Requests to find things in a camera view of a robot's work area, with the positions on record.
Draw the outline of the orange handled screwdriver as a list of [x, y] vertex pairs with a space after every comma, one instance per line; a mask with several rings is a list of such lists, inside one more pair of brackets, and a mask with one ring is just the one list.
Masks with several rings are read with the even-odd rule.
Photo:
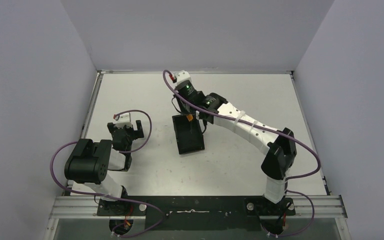
[[190, 131], [190, 133], [192, 134], [192, 132], [193, 132], [193, 121], [194, 121], [194, 116], [193, 116], [192, 114], [187, 114], [187, 115], [186, 115], [186, 118], [187, 118], [187, 120], [188, 120], [188, 122], [189, 122], [189, 131]]

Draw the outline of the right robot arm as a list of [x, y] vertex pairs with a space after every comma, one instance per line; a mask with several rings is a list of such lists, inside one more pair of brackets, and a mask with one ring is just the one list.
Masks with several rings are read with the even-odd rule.
[[232, 131], [264, 155], [261, 170], [266, 175], [266, 185], [261, 206], [270, 215], [279, 211], [281, 200], [286, 194], [286, 178], [297, 155], [296, 143], [289, 139], [294, 135], [293, 131], [287, 127], [279, 130], [266, 126], [262, 129], [263, 123], [214, 92], [204, 95], [202, 91], [197, 91], [190, 80], [177, 83], [175, 91], [188, 102], [205, 110], [198, 111], [178, 99], [182, 113], [195, 114], [204, 122]]

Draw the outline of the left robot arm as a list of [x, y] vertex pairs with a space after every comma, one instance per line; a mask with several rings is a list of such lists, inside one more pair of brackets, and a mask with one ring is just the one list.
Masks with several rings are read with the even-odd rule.
[[128, 210], [126, 188], [117, 183], [109, 171], [127, 172], [132, 163], [133, 141], [144, 138], [142, 122], [135, 121], [134, 128], [130, 120], [119, 120], [107, 124], [111, 140], [94, 142], [81, 138], [66, 161], [64, 175], [67, 180], [83, 184], [109, 201], [108, 208], [117, 216]]

